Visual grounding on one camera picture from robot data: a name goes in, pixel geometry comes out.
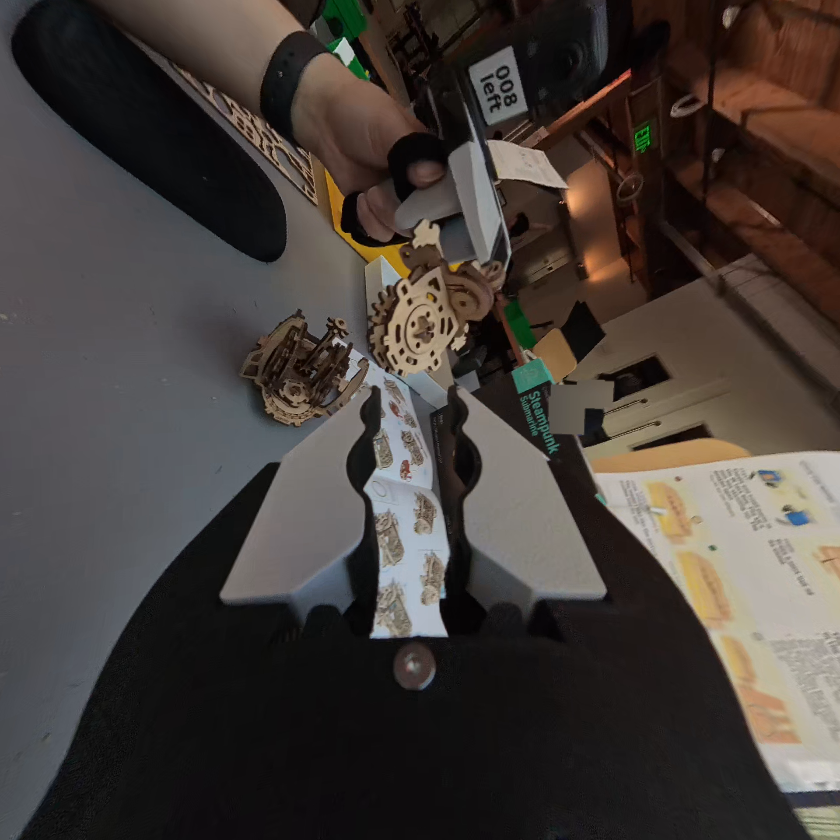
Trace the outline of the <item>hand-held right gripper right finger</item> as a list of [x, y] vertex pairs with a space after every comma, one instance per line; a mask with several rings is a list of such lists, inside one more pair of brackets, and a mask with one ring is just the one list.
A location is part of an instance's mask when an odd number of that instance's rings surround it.
[[550, 459], [463, 388], [448, 393], [455, 472], [448, 595], [489, 610], [542, 601], [600, 602], [606, 585]]

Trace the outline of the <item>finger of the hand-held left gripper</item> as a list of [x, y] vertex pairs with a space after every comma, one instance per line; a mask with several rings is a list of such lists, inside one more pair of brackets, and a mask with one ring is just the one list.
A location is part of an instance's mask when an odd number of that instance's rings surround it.
[[501, 242], [501, 208], [480, 144], [462, 143], [448, 157], [439, 243], [448, 263], [489, 263]]
[[511, 256], [505, 206], [499, 197], [502, 183], [512, 180], [512, 158], [507, 144], [487, 146], [487, 169], [490, 177], [490, 259], [506, 266]]

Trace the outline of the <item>punched plywood sheet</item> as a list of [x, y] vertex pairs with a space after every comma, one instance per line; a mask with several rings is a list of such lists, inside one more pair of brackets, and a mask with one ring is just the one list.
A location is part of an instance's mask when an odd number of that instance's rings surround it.
[[317, 207], [319, 196], [310, 153], [296, 146], [271, 128], [261, 117], [247, 110], [226, 93], [194, 77], [188, 70], [148, 47], [143, 41], [128, 35], [129, 41], [138, 46], [164, 74], [199, 105], [212, 119], [229, 131], [247, 151], [257, 154], [257, 159], [268, 164]]

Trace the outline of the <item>wooden frame assembly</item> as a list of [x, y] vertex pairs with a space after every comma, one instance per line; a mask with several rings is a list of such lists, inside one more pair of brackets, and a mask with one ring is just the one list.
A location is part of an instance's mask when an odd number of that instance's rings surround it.
[[328, 318], [323, 336], [309, 331], [301, 310], [262, 336], [248, 353], [239, 376], [260, 390], [266, 413], [286, 426], [333, 415], [362, 388], [370, 369], [353, 360], [354, 347], [342, 318]]

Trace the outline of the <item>black wrist rest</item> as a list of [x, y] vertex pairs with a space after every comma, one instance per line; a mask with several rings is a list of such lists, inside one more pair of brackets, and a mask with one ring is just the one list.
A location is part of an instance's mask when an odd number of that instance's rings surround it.
[[53, 112], [210, 233], [259, 262], [287, 246], [287, 216], [259, 164], [141, 47], [85, 2], [37, 2], [14, 60]]

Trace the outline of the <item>instruction booklet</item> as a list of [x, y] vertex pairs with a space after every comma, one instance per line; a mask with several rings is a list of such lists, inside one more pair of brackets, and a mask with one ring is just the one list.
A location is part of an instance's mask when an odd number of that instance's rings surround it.
[[373, 386], [380, 390], [381, 425], [364, 492], [373, 513], [376, 584], [374, 600], [354, 602], [344, 618], [353, 633], [372, 638], [446, 637], [441, 606], [449, 546], [431, 451], [408, 386], [372, 364], [355, 398]]

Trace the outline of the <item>instruction display board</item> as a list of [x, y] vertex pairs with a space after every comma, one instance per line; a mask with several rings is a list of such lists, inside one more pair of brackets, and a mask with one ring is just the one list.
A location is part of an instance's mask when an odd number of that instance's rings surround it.
[[594, 478], [705, 627], [782, 791], [838, 792], [838, 452]]

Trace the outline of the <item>white cardboard tray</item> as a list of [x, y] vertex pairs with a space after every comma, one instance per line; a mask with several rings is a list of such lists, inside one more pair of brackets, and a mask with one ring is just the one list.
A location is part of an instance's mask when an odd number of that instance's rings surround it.
[[[373, 305], [378, 302], [379, 295], [389, 285], [399, 281], [400, 275], [383, 256], [377, 256], [364, 268], [364, 286], [366, 296], [366, 310], [369, 318], [374, 314]], [[452, 367], [447, 350], [441, 358], [440, 366], [431, 372], [423, 371], [398, 375], [397, 378], [406, 384], [419, 398], [434, 410], [443, 408], [448, 403], [448, 389], [455, 384]]]

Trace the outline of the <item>white paper note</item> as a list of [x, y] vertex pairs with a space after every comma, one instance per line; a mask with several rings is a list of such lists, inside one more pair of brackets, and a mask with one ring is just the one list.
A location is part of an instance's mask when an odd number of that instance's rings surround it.
[[504, 140], [488, 140], [487, 148], [497, 182], [525, 182], [551, 191], [568, 189], [545, 152]]

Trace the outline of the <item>yellow plastic bin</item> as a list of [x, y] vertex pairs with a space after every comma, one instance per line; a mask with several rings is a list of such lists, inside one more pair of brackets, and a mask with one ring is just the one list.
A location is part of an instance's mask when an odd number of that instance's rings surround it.
[[399, 277], [407, 277], [409, 270], [401, 258], [400, 247], [398, 245], [383, 245], [376, 247], [360, 245], [355, 242], [349, 234], [342, 231], [340, 221], [344, 196], [336, 186], [331, 174], [327, 171], [324, 171], [324, 179], [326, 184], [325, 190], [329, 196], [332, 226], [336, 235], [340, 236], [341, 239], [360, 257], [362, 257], [366, 263], [371, 263], [378, 257], [382, 257], [392, 268], [396, 270]]

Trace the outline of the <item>wooden gear module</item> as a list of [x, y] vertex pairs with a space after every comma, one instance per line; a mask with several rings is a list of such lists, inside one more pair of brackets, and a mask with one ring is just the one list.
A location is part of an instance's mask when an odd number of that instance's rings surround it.
[[399, 246], [409, 273], [374, 294], [368, 339], [375, 362], [406, 378], [438, 370], [449, 349], [460, 349], [469, 327], [493, 308], [507, 261], [466, 260], [452, 267], [440, 244], [440, 227], [424, 219]]

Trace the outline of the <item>black wristband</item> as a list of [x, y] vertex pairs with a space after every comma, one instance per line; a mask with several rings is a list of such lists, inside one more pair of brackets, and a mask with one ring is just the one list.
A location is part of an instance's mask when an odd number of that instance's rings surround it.
[[269, 59], [259, 89], [259, 112], [279, 136], [304, 148], [292, 124], [292, 105], [304, 70], [329, 51], [309, 31], [298, 30], [283, 38]]

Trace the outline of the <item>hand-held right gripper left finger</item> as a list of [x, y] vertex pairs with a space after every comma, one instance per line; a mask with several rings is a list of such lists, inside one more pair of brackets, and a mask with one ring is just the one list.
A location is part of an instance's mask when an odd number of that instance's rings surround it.
[[362, 544], [382, 394], [354, 397], [281, 460], [219, 592], [226, 606], [279, 603], [296, 617], [354, 601], [350, 557]]

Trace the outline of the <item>black model kit box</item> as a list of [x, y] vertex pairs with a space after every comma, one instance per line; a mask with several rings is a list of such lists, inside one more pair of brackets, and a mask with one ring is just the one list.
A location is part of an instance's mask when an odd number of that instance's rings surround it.
[[[579, 438], [565, 434], [554, 434], [551, 438], [533, 435], [530, 410], [524, 407], [521, 400], [522, 394], [518, 392], [511, 373], [499, 374], [473, 391], [471, 395], [543, 452], [552, 462], [559, 465], [553, 471], [557, 475], [556, 480], [564, 497], [572, 505], [574, 521], [583, 527], [581, 534], [587, 546], [591, 549], [600, 549], [596, 526], [603, 524], [606, 516], [599, 514], [592, 521], [589, 510], [581, 512], [577, 507], [578, 501], [584, 496], [594, 497], [598, 493]], [[449, 541], [452, 541], [454, 537], [453, 509], [457, 497], [464, 488], [464, 482], [458, 477], [455, 469], [453, 422], [449, 406], [437, 409], [429, 417], [438, 496], [444, 507]]]

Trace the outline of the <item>person's left forearm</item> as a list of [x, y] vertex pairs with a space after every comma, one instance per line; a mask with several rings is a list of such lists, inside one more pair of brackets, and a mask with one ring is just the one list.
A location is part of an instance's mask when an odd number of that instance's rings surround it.
[[259, 112], [279, 44], [302, 31], [276, 1], [92, 1], [124, 33]]

